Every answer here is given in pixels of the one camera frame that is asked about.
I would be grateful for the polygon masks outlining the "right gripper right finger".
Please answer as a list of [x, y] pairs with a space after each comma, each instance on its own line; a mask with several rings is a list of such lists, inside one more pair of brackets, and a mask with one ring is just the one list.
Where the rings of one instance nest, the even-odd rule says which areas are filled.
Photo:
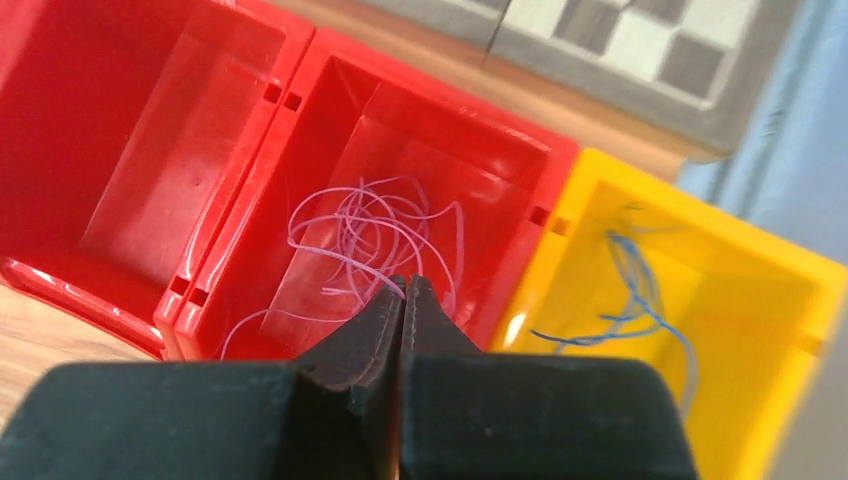
[[644, 362], [481, 351], [431, 281], [406, 288], [403, 479], [695, 479], [671, 393]]

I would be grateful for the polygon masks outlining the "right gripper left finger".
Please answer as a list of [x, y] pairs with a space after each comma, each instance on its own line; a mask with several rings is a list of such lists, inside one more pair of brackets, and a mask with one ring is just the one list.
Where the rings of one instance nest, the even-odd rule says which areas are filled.
[[5, 479], [391, 479], [406, 283], [295, 361], [76, 362], [1, 435]]

